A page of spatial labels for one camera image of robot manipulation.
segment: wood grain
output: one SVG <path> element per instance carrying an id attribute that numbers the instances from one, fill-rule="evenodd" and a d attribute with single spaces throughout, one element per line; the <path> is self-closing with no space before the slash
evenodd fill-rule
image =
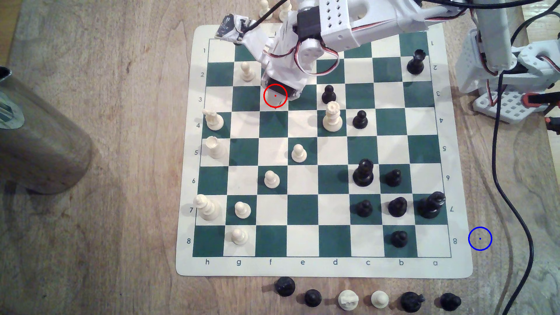
<path id="1" fill-rule="evenodd" d="M 404 314 L 395 301 L 409 290 L 427 298 L 417 314 L 444 314 L 435 305 L 444 292 L 463 297 L 456 314 L 498 314 L 505 306 L 526 266 L 527 241 L 492 182 L 493 119 L 474 113 L 474 96 L 455 87 L 469 226 L 493 233 L 488 250 L 473 250 L 471 277 L 295 278 L 296 294 L 281 298 L 272 277 L 175 272 L 193 32 L 227 13 L 255 17 L 257 10 L 249 0 L 23 3 L 10 66 L 91 135 L 96 154 L 78 185 L 57 196 L 0 185 L 0 312 L 343 314 L 336 297 L 344 289 L 361 298 L 353 314 Z M 446 24 L 450 64 L 470 26 L 468 17 Z M 498 138 L 498 176 L 531 229 L 536 252 L 510 314 L 558 314 L 560 200 L 542 116 L 502 124 Z M 324 297 L 314 309 L 301 303 L 310 288 Z M 375 290 L 389 294 L 389 308 L 364 302 Z"/>

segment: chess board mat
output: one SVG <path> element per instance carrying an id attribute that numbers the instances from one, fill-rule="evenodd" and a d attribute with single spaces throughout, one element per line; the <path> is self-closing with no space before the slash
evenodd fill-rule
<path id="1" fill-rule="evenodd" d="M 273 37 L 280 24 L 262 27 Z M 263 100 L 260 64 L 244 46 L 213 38 L 218 25 L 204 25 L 194 35 L 183 177 L 179 208 L 176 269 L 192 276 L 325 276 L 461 278 L 473 266 L 463 180 L 451 101 L 449 71 L 441 25 L 426 32 L 401 34 L 340 54 L 338 68 L 312 77 L 301 97 L 274 109 Z M 416 49 L 428 56 L 424 71 L 412 76 L 406 64 Z M 240 63 L 255 71 L 240 79 Z M 325 54 L 314 70 L 334 60 Z M 323 128 L 326 105 L 321 94 L 334 86 L 343 127 Z M 222 115 L 223 128 L 206 126 L 202 109 Z M 368 125 L 358 130 L 352 118 L 365 110 Z M 204 142 L 216 136 L 227 147 L 218 160 Z M 295 163 L 297 143 L 307 159 Z M 352 180 L 358 161 L 375 163 L 374 182 L 359 187 Z M 398 168 L 402 183 L 389 187 L 382 175 Z M 269 189 L 264 173 L 279 175 Z M 447 197 L 435 219 L 417 214 L 417 203 L 434 191 Z M 193 199 L 204 194 L 221 213 L 213 221 L 197 216 Z M 405 197 L 408 211 L 392 217 L 389 201 Z M 368 199 L 369 217 L 355 204 Z M 234 204 L 251 207 L 247 219 Z M 231 241 L 244 229 L 244 245 Z M 395 248 L 393 231 L 404 230 L 409 242 Z"/>

